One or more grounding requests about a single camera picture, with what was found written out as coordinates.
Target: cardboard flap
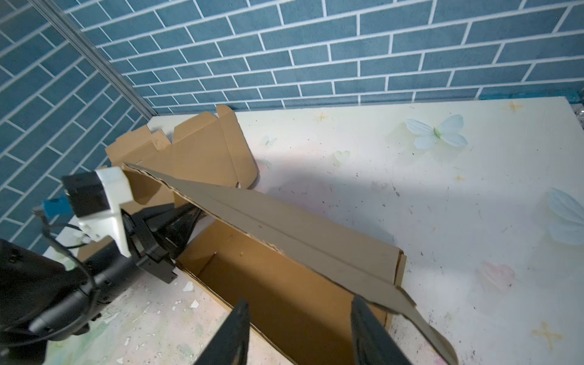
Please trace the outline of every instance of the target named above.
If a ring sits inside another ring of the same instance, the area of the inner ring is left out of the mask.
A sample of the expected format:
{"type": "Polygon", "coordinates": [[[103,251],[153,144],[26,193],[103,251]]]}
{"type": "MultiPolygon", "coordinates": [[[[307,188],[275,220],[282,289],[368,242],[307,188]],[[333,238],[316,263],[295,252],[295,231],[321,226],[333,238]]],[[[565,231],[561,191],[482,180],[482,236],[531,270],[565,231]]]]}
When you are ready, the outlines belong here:
{"type": "Polygon", "coordinates": [[[242,189],[249,188],[258,177],[258,169],[245,141],[244,133],[239,127],[237,117],[230,107],[217,106],[217,114],[225,136],[225,142],[229,148],[231,161],[235,168],[235,174],[242,189]]]}
{"type": "Polygon", "coordinates": [[[185,120],[175,127],[174,136],[172,137],[172,143],[176,144],[181,139],[188,137],[191,133],[195,133],[204,126],[216,121],[217,118],[209,113],[203,112],[197,116],[185,120]]]}
{"type": "Polygon", "coordinates": [[[143,166],[127,166],[350,292],[402,314],[449,365],[458,364],[452,345],[424,321],[409,295],[393,285],[398,248],[252,190],[179,180],[143,166]]]}

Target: cardboard box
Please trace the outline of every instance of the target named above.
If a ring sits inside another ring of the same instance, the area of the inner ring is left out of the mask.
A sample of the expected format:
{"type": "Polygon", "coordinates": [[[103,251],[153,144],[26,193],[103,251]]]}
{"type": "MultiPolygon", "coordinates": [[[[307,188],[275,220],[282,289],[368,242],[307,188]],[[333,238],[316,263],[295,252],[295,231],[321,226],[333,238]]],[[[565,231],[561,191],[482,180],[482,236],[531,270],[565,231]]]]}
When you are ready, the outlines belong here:
{"type": "Polygon", "coordinates": [[[127,167],[164,184],[218,221],[178,258],[226,307],[245,297],[253,328],[298,364],[352,364],[350,306],[365,298],[386,324],[408,318],[448,364],[454,348],[424,321],[399,284],[403,252],[253,190],[127,167]]]}
{"type": "Polygon", "coordinates": [[[118,137],[106,147],[112,166],[120,166],[132,185],[134,202],[124,205],[129,213],[144,207],[168,204],[175,196],[164,185],[130,171],[123,162],[138,164],[179,179],[247,189],[258,176],[235,113],[217,106],[218,117],[209,112],[184,121],[175,128],[173,143],[159,130],[142,126],[118,137]]]}

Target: blue brick wallpaper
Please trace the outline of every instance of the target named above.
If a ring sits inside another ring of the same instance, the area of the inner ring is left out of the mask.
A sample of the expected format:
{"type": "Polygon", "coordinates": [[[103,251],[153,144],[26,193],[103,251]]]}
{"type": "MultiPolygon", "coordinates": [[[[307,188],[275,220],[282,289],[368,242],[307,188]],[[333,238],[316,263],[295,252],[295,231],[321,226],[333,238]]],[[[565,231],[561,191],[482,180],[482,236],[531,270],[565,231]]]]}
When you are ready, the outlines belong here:
{"type": "Polygon", "coordinates": [[[31,5],[0,0],[0,238],[43,253],[32,208],[63,194],[63,175],[106,165],[105,145],[145,123],[31,5]]]}
{"type": "Polygon", "coordinates": [[[160,114],[584,87],[582,0],[57,3],[160,114]]]}

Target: black cable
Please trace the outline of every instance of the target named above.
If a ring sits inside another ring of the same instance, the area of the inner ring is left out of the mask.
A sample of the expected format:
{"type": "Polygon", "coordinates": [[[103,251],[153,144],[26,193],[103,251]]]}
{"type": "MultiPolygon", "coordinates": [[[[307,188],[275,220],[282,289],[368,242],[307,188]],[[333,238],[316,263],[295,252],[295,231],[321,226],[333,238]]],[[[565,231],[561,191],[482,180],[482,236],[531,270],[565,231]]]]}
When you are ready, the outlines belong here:
{"type": "MultiPolygon", "coordinates": [[[[68,228],[71,228],[73,230],[81,231],[81,228],[77,227],[76,225],[69,224],[69,223],[55,223],[55,224],[49,225],[48,227],[49,227],[49,229],[68,227],[68,228]]],[[[75,245],[75,246],[63,246],[63,247],[66,249],[74,249],[74,248],[83,247],[85,245],[87,245],[87,244],[80,244],[80,245],[75,245]]]]}
{"type": "Polygon", "coordinates": [[[63,246],[66,249],[74,249],[74,248],[79,248],[79,247],[83,247],[83,246],[87,246],[88,244],[79,244],[79,245],[75,245],[75,246],[63,246]]]}
{"type": "Polygon", "coordinates": [[[89,305],[86,307],[84,314],[80,315],[76,320],[74,320],[73,322],[71,322],[70,324],[68,324],[67,326],[65,326],[63,328],[56,330],[55,332],[48,333],[45,336],[33,338],[30,340],[26,340],[26,341],[0,343],[0,347],[27,346],[27,345],[32,345],[32,344],[37,343],[37,342],[50,340],[51,338],[54,338],[55,336],[60,335],[61,333],[64,333],[64,332],[70,330],[71,328],[78,326],[81,323],[90,321],[91,320],[91,312],[92,312],[93,308],[95,307],[95,304],[98,301],[100,289],[98,288],[97,284],[95,283],[95,279],[93,278],[93,276],[91,275],[91,273],[89,272],[87,267],[85,267],[85,265],[83,265],[83,263],[78,258],[76,258],[75,255],[73,255],[65,246],[61,245],[56,239],[53,238],[53,236],[51,236],[50,227],[49,227],[47,218],[44,216],[44,213],[39,212],[39,211],[35,211],[34,213],[35,213],[35,215],[37,215],[37,217],[39,219],[41,219],[41,222],[43,223],[42,234],[43,234],[43,237],[45,237],[48,240],[49,245],[51,245],[51,247],[53,247],[55,249],[55,251],[68,257],[69,259],[71,259],[73,261],[73,263],[75,264],[75,266],[77,266],[83,272],[83,274],[85,274],[85,276],[87,276],[89,284],[91,285],[91,288],[89,289],[89,305]]]}
{"type": "Polygon", "coordinates": [[[72,228],[73,230],[78,230],[80,231],[81,228],[77,227],[76,225],[72,225],[69,223],[55,223],[55,224],[51,224],[48,226],[49,228],[53,229],[53,228],[61,228],[61,227],[68,227],[68,228],[72,228]]]}

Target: flattened cardboard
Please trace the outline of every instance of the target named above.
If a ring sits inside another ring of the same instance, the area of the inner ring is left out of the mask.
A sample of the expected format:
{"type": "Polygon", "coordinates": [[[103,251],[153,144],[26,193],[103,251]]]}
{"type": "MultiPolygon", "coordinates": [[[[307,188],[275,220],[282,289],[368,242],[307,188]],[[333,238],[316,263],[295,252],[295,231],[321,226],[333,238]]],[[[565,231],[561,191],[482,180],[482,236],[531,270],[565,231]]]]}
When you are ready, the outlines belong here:
{"type": "Polygon", "coordinates": [[[264,194],[190,182],[143,166],[128,167],[166,184],[210,215],[381,309],[408,318],[449,365],[454,348],[394,285],[401,251],[264,194]]]}

